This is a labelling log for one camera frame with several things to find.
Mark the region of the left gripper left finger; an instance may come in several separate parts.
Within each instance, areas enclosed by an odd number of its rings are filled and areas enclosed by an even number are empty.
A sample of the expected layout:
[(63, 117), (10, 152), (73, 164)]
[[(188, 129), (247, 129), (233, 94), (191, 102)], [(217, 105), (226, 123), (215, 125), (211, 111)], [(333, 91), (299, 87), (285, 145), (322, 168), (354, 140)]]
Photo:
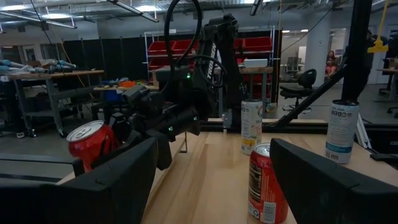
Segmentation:
[(140, 224), (157, 166), (154, 138), (60, 185), (0, 187), (0, 224)]

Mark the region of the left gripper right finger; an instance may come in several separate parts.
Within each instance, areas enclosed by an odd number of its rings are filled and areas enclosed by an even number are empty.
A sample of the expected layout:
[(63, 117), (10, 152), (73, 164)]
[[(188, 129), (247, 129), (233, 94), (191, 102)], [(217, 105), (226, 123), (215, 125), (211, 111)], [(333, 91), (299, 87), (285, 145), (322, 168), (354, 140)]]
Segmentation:
[(270, 158), (297, 224), (398, 224), (398, 187), (282, 139)]

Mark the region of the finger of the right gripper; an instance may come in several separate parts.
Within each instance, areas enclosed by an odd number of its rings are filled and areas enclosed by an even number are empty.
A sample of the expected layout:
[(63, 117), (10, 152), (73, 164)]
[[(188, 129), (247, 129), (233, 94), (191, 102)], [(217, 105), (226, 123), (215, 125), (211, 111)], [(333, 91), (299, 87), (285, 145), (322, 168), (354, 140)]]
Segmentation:
[(131, 124), (122, 113), (113, 113), (109, 119), (109, 125), (120, 147), (135, 146), (136, 134), (133, 132)]
[(150, 129), (146, 134), (151, 138), (156, 138), (158, 145), (157, 168), (160, 170), (168, 169), (172, 163), (172, 154), (168, 137), (156, 130)]

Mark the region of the red soda can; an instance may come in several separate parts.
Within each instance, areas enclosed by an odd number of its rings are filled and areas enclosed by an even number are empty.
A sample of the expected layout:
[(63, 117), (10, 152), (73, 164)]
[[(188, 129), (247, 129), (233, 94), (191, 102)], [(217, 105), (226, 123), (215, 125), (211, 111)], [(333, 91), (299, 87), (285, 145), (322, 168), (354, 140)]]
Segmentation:
[(249, 213), (265, 224), (281, 224), (287, 218), (288, 204), (276, 179), (270, 158), (271, 145), (259, 143), (249, 158)]
[(91, 165), (95, 160), (120, 145), (111, 127), (102, 120), (81, 125), (69, 133), (66, 140), (70, 154), (83, 161), (85, 172), (92, 170)]

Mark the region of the white blue Celsius can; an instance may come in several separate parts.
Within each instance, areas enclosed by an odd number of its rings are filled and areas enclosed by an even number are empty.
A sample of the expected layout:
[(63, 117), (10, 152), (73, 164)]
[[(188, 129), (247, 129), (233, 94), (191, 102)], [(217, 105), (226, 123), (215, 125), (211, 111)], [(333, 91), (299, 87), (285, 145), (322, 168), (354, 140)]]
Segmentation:
[(348, 164), (358, 122), (359, 103), (333, 100), (326, 134), (325, 156), (336, 163)]

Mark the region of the white Celsius Tropical Vibe can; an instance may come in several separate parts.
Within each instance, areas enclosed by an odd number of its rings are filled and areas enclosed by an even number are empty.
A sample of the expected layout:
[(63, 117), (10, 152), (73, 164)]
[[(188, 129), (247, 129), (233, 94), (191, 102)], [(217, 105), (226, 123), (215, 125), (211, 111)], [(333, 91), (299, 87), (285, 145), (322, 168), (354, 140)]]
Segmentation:
[(241, 150), (250, 155), (262, 140), (262, 101), (247, 98), (241, 102)]

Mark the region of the metal rack with red bins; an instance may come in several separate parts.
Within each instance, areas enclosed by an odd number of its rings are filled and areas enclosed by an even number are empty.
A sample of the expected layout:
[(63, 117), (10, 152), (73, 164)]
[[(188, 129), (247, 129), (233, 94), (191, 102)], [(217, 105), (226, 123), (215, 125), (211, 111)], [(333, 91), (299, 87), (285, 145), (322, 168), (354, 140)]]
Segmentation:
[[(145, 47), (148, 50), (154, 41), (164, 41), (162, 31), (146, 32)], [(251, 37), (270, 37), (272, 41), (271, 51), (245, 51), (243, 40)], [(249, 94), (261, 98), (264, 103), (276, 103), (278, 100), (280, 65), (281, 33), (275, 26), (240, 27), (238, 36), (234, 41), (234, 52), (238, 63), (239, 72), (248, 84)], [(268, 59), (267, 67), (246, 68), (245, 59)], [(166, 67), (169, 64), (167, 55), (148, 55), (146, 52), (146, 64), (149, 72)]]

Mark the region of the black partition panels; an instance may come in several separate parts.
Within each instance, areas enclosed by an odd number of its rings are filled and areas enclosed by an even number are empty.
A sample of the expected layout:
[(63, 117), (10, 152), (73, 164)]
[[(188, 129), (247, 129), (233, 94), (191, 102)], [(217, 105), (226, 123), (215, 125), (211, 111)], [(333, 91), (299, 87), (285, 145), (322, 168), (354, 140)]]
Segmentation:
[(104, 80), (127, 77), (148, 79), (146, 51), (142, 37), (65, 41), (69, 59), (78, 68), (103, 70)]

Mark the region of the red storage bin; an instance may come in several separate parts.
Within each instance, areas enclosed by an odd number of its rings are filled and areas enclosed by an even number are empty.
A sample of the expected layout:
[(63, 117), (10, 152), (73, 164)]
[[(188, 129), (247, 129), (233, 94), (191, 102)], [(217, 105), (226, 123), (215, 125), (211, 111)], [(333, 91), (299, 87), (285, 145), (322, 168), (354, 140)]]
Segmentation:
[(245, 51), (271, 51), (272, 41), (270, 37), (251, 37), (243, 40)]
[[(191, 40), (176, 40), (171, 50), (173, 54), (184, 54), (191, 44)], [(195, 54), (198, 50), (198, 41), (196, 40), (188, 54)]]
[(164, 41), (154, 41), (150, 44), (148, 50), (148, 55), (167, 55), (167, 48)]

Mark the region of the wooden top workbench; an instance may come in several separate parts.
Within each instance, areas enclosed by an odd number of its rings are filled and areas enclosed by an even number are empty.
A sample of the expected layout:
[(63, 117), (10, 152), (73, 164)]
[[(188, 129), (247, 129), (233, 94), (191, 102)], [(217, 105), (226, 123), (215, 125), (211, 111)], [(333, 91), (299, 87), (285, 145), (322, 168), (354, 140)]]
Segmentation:
[[(53, 74), (30, 73), (30, 72), (7, 74), (6, 77), (9, 80), (13, 81), (14, 86), (16, 88), (16, 95), (19, 100), (21, 115), (22, 115), (22, 119), (24, 120), (27, 135), (30, 137), (33, 137), (33, 138), (36, 137), (35, 129), (30, 122), (31, 117), (52, 117), (53, 121), (56, 125), (57, 132), (59, 133), (59, 135), (62, 138), (64, 138), (67, 135), (67, 132), (63, 128), (62, 117), (61, 117), (58, 101), (66, 99), (66, 98), (76, 97), (79, 95), (84, 95), (84, 94), (89, 94), (89, 93), (94, 92), (93, 86), (81, 87), (81, 88), (76, 88), (76, 89), (72, 89), (72, 90), (57, 92), (55, 89), (53, 79), (66, 78), (68, 81), (70, 77), (78, 77), (79, 78), (81, 75), (97, 75), (99, 78), (99, 82), (101, 82), (101, 79), (102, 79), (101, 76), (103, 73), (104, 73), (104, 70), (74, 71), (74, 72), (69, 72), (69, 73), (60, 72), (60, 73), (53, 73)], [(37, 112), (28, 111), (26, 97), (25, 97), (25, 93), (23, 91), (23, 84), (22, 84), (23, 81), (27, 81), (27, 80), (33, 80), (33, 81), (44, 80), (45, 81), (47, 95), (49, 96), (50, 110), (37, 111)]]

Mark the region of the white box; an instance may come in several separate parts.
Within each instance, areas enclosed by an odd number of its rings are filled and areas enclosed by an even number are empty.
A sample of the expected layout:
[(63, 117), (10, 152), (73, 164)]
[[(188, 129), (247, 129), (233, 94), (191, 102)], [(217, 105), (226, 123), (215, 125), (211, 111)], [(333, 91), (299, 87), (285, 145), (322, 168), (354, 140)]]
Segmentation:
[(245, 59), (244, 66), (246, 68), (267, 67), (268, 59), (266, 59), (266, 58)]

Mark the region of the black office chair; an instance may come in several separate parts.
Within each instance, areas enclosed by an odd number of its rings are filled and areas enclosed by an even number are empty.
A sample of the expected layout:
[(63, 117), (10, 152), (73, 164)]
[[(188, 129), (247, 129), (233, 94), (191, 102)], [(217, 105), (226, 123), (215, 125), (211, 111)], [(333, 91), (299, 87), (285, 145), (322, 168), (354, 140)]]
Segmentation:
[(295, 98), (294, 105), (284, 105), (282, 109), (284, 111), (292, 111), (299, 105), (299, 100), (310, 96), (315, 89), (312, 85), (315, 83), (317, 77), (317, 71), (315, 69), (309, 69), (302, 73), (298, 77), (298, 85), (294, 86), (281, 86), (280, 95), (285, 99)]

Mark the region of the person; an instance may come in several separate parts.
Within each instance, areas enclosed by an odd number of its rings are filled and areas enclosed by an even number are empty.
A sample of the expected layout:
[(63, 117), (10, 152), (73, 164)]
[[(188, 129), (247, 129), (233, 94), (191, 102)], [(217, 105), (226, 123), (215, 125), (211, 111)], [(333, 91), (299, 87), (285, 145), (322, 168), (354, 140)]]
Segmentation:
[(326, 76), (328, 78), (332, 77), (337, 71), (337, 61), (335, 57), (334, 51), (329, 51), (328, 56), (326, 58)]

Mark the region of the black rig upright post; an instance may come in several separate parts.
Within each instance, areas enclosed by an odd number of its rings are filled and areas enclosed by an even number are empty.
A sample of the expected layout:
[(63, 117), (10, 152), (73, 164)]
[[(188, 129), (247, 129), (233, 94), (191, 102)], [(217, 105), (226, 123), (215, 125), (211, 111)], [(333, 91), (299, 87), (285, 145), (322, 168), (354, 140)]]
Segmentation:
[(343, 79), (342, 100), (354, 101), (358, 98), (358, 88), (364, 84), (364, 59), (367, 51), (367, 33), (373, 0), (354, 0), (353, 14), (349, 32), (346, 60), (331, 79), (325, 82), (289, 114), (275, 123), (268, 124), (268, 128), (283, 127), (290, 123), (306, 107), (326, 93), (334, 84)]

